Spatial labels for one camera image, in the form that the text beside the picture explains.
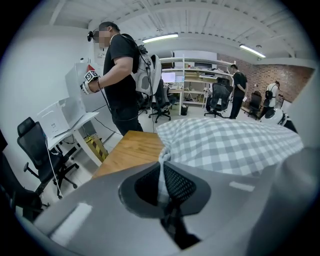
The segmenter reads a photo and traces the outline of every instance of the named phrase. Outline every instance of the backpack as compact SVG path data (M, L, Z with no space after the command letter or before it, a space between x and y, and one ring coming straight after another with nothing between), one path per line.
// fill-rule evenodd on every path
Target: backpack
M150 56L143 45L138 46L134 40L125 35L121 34L122 37L134 43L139 53L138 68L131 72L135 81L135 90L150 97L156 93L159 85L161 77L160 59L155 54Z
M266 90L265 91L265 101L263 103L264 107L269 107L270 101L273 97L273 93L272 93L272 89L275 87L276 85L274 84L271 88L271 90Z

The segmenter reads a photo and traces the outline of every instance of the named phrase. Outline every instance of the black t-shirt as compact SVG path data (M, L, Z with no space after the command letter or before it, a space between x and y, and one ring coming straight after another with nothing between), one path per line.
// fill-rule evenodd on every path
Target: black t-shirt
M243 73L238 71L233 75L233 81L234 81L234 94L233 94L233 96L234 97L244 97L245 93L242 90L240 90L237 85L241 85L241 87L243 89L246 89L246 83L248 82L247 77Z
M125 36L133 40L130 35L126 34ZM127 38L120 34L112 38L105 54L103 75L115 66L114 59L119 57L133 58L133 70L138 69L139 52L135 43ZM134 106L137 103L136 82L131 75L128 75L120 82L105 87L104 91L112 109Z

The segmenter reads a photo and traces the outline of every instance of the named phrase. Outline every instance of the ceiling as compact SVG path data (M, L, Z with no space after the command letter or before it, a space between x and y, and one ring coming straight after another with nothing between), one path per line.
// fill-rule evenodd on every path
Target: ceiling
M95 29L113 21L138 43L179 33L148 45L159 51L204 50L256 60L239 48L245 44L267 58L316 59L303 28L276 0L47 0L39 10L43 25Z

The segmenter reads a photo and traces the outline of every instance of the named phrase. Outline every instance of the white desk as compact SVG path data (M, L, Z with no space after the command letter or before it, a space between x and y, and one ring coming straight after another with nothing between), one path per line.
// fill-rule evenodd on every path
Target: white desk
M171 94L180 94L180 97L179 97L179 116L181 116L181 107L182 107L182 101L183 101L183 98L184 98L184 89L170 89L169 90L169 93Z
M98 112L90 112L90 113L85 113L79 120L78 122L75 123L75 125L65 131L64 133L61 133L53 138L48 138L47 143L48 143L48 148L49 150L52 150L59 142L61 142L63 139L66 137L73 135L76 141L80 144L81 148L84 150L84 152L94 161L94 163L97 166L101 165L101 161L99 158L96 157L96 155L92 152L90 147L87 145L85 140L83 139L82 135L79 132L79 129L88 121L91 119L95 118L99 113Z

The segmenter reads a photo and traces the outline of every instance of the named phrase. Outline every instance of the hand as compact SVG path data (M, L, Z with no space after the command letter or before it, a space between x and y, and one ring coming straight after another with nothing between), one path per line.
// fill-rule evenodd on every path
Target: hand
M89 89L91 92L96 93L100 90L99 85L98 85L98 80L93 80L89 84Z

